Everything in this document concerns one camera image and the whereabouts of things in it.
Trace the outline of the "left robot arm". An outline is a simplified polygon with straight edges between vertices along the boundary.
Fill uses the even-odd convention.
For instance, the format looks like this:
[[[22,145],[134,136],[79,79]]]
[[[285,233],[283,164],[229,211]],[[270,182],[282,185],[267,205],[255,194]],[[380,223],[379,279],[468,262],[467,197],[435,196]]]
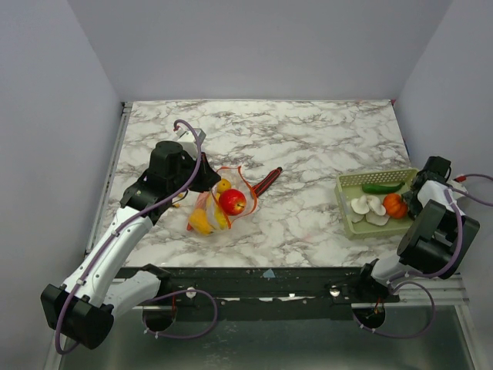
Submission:
[[[114,321],[137,305],[163,304],[183,294],[171,291],[167,271],[147,264],[121,284],[112,281],[132,249],[188,190],[203,192],[220,181],[209,165],[201,143],[162,141],[150,155],[149,166],[128,187],[112,223],[88,257],[59,286],[49,284],[41,294],[46,321],[55,332],[55,350],[71,352],[62,339],[87,349],[100,346]]]

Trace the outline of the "green toy vegetable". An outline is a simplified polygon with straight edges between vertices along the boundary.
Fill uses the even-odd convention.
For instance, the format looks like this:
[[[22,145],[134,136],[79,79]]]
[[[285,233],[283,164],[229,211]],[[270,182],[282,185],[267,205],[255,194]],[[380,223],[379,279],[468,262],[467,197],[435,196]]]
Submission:
[[[389,193],[397,193],[404,185],[405,182],[400,182],[399,184],[396,185],[364,183],[361,185],[361,189],[364,193],[369,193],[369,194],[389,194]]]

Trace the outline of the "red toy apple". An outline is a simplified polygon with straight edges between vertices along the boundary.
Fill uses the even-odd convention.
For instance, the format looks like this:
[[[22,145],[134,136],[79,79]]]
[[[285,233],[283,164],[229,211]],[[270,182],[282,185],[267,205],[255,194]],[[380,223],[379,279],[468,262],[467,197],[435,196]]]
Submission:
[[[247,200],[241,191],[229,189],[220,195],[219,204],[228,216],[237,216],[244,212]]]

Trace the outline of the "clear zip top bag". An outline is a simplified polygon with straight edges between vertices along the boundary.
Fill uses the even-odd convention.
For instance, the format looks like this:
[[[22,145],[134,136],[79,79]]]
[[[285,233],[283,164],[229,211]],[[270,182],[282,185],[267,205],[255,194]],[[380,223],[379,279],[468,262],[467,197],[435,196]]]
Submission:
[[[209,236],[230,230],[236,220],[257,208],[257,195],[243,176],[241,166],[222,166],[217,173],[220,181],[197,197],[188,217],[188,231]]]

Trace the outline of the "yellow toy mango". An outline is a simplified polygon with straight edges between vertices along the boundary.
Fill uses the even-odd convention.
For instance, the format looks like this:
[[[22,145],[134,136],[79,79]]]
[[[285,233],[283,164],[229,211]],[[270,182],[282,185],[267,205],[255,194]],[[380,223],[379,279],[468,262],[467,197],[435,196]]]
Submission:
[[[230,222],[224,212],[219,207],[214,207],[213,212],[213,228],[215,230],[230,229]]]

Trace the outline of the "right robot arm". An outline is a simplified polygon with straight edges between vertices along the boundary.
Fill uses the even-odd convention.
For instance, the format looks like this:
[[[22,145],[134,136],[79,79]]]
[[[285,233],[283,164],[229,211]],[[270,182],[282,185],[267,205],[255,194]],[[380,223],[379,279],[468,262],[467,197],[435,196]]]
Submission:
[[[430,156],[404,194],[412,225],[395,255],[376,259],[361,268],[354,283],[356,296],[365,302],[386,298],[397,285],[412,278],[453,275],[480,230],[454,199],[448,183],[451,161]]]

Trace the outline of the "yellow toy bell pepper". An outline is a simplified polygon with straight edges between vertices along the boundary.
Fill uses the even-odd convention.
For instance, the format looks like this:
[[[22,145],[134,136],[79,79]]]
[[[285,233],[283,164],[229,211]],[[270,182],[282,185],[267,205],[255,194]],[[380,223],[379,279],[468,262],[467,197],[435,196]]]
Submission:
[[[195,232],[208,235],[213,232],[212,226],[207,220],[206,211],[204,209],[195,209],[189,216],[189,225]]]

